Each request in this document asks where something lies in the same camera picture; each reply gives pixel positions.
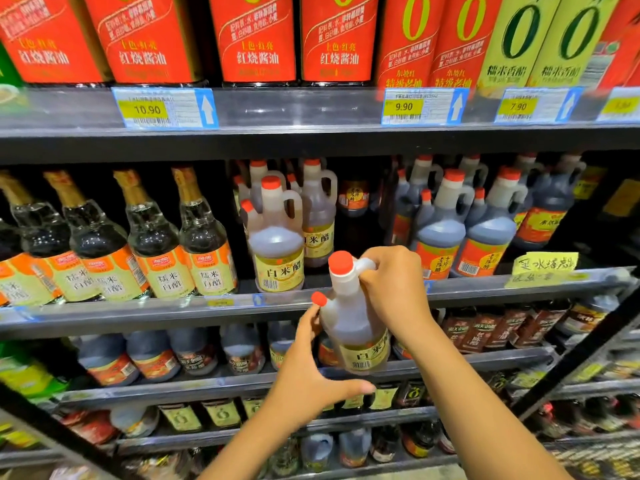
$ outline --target right hand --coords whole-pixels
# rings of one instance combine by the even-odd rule
[[[433,322],[422,279],[420,256],[404,246],[371,248],[363,255],[378,265],[360,281],[380,319],[408,347],[426,321]]]

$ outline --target yellow number 0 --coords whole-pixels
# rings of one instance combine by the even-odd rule
[[[465,4],[462,5],[462,10],[460,10],[460,15],[458,16],[458,38],[462,41],[467,41],[473,39],[482,27],[482,22],[484,22],[484,14],[486,13],[486,0],[478,0],[478,13],[476,13],[476,21],[474,22],[474,26],[471,29],[471,33],[469,35],[465,35],[465,24],[467,23],[467,17],[469,15],[469,10],[471,10],[471,3],[474,0],[467,0]]]
[[[427,28],[427,22],[429,21],[429,10],[431,9],[431,3],[429,0],[422,0],[422,14],[420,15],[420,25],[415,35],[411,35],[411,16],[413,15],[413,7],[415,6],[415,0],[407,0],[404,7],[404,16],[402,17],[402,31],[404,36],[408,40],[416,40],[422,35],[425,28]]]

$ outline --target left hand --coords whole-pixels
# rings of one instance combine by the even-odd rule
[[[376,387],[368,381],[332,381],[318,371],[311,343],[322,330],[319,309],[317,305],[312,305],[300,318],[296,339],[287,351],[276,382],[260,408],[261,411],[277,411],[276,414],[287,422],[292,432],[316,419],[330,404],[376,391]]]

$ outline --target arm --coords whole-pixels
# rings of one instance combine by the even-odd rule
[[[360,279],[380,318],[413,355],[468,477],[571,479],[433,320],[418,255],[394,246],[372,248],[364,257],[378,270]]]
[[[311,352],[311,342],[321,330],[318,309],[313,305],[300,318],[296,339],[262,407],[198,480],[252,480],[281,444],[326,406],[375,392],[373,384],[361,379],[332,381],[320,374]]]

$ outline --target hand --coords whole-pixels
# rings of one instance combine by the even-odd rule
[[[420,256],[404,246],[371,248],[362,257],[378,265],[364,271],[360,281],[373,308],[391,333],[409,347],[425,322],[432,322],[422,280]]]
[[[376,391],[376,387],[368,381],[332,381],[318,371],[311,343],[322,330],[319,309],[317,305],[312,305],[300,318],[296,339],[287,351],[276,382],[260,408],[260,411],[271,410],[280,415],[287,422],[290,433],[316,419],[330,404]]]

